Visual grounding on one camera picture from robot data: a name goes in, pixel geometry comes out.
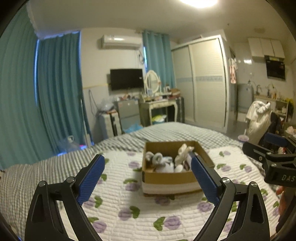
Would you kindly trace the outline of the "person's right hand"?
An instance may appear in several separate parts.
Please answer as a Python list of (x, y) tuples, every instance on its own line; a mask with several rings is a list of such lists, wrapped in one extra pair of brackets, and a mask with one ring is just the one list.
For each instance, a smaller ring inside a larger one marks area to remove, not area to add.
[(276, 195), (280, 197), (278, 213), (280, 216), (282, 216), (287, 209), (286, 187), (278, 187), (278, 189), (276, 190)]

